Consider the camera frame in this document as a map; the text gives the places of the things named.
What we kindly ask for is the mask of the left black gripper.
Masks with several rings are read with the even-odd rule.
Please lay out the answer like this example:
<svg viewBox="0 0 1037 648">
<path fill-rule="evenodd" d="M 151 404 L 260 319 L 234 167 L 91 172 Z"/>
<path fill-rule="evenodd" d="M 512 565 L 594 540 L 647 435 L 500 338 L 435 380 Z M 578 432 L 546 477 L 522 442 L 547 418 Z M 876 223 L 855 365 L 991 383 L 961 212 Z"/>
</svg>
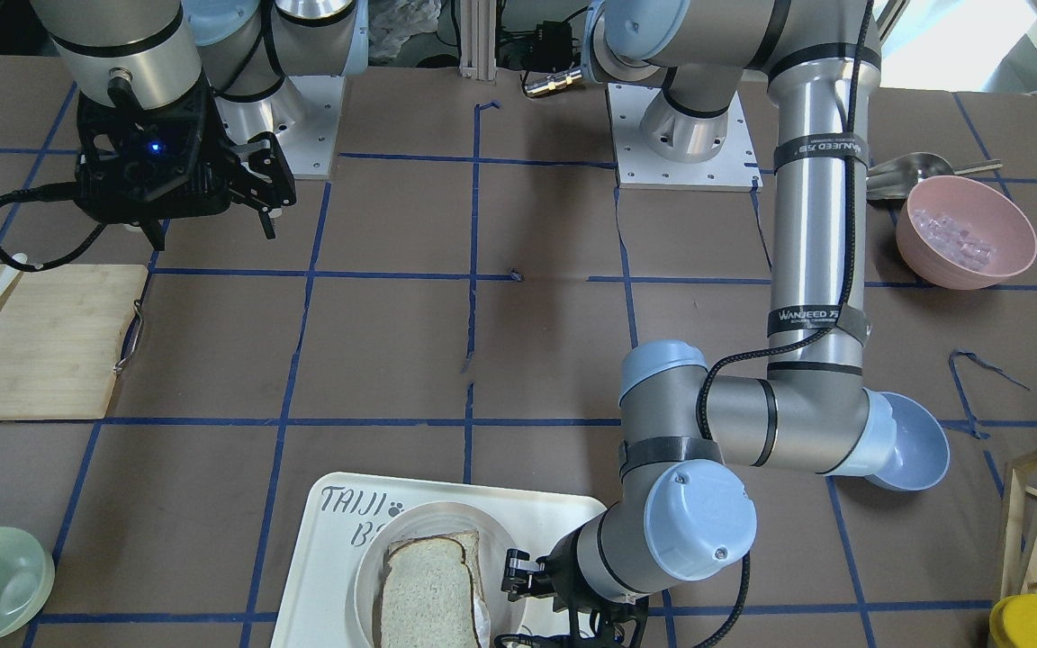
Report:
<svg viewBox="0 0 1037 648">
<path fill-rule="evenodd" d="M 579 537 L 569 535 L 546 556 L 531 561 L 518 548 L 507 551 L 500 589 L 510 602 L 536 598 L 553 600 L 556 611 L 567 614 L 567 633 L 543 636 L 502 633 L 502 647 L 639 647 L 645 637 L 649 603 L 612 602 L 590 587 L 577 562 Z"/>
</svg>

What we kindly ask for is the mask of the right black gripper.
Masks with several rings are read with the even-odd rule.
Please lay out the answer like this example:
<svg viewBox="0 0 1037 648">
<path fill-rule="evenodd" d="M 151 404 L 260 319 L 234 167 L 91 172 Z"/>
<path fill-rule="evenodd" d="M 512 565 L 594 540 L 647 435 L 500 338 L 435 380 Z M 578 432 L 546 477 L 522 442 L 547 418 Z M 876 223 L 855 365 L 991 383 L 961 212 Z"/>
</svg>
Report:
<svg viewBox="0 0 1037 648">
<path fill-rule="evenodd" d="M 75 205 L 103 224 L 140 226 L 166 249 L 167 221 L 254 209 L 275 240 L 277 209 L 296 203 L 293 173 L 273 132 L 239 144 L 228 135 L 205 77 L 168 106 L 124 111 L 82 95 Z"/>
</svg>

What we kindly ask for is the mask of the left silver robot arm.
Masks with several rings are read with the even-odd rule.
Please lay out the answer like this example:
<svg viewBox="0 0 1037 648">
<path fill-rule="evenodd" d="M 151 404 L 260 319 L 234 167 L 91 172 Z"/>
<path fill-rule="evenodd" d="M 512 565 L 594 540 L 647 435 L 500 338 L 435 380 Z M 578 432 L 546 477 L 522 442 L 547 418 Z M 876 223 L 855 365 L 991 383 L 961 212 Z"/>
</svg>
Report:
<svg viewBox="0 0 1037 648">
<path fill-rule="evenodd" d="M 643 126 L 675 161 L 714 154 L 744 71 L 767 77 L 778 108 L 767 346 L 720 358 L 678 340 L 623 361 L 622 498 L 546 556 L 510 550 L 509 600 L 551 599 L 565 633 L 498 633 L 497 647 L 638 647 L 649 598 L 738 563 L 741 615 L 756 506 L 732 464 L 819 475 L 877 474 L 896 430 L 861 378 L 868 100 L 879 83 L 870 1 L 594 1 L 582 49 L 589 81 L 663 75 Z"/>
</svg>

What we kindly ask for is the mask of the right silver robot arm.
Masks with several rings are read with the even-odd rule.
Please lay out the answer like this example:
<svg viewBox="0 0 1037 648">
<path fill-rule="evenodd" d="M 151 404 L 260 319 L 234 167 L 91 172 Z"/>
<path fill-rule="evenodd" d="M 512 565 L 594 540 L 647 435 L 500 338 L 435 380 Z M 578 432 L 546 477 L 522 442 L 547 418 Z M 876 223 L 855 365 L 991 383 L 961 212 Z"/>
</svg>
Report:
<svg viewBox="0 0 1037 648">
<path fill-rule="evenodd" d="M 165 246 L 169 219 L 257 214 L 265 238 L 323 174 L 326 106 L 299 77 L 369 63 L 366 1 L 36 1 L 79 90 L 75 177 L 37 190 Z"/>
</svg>

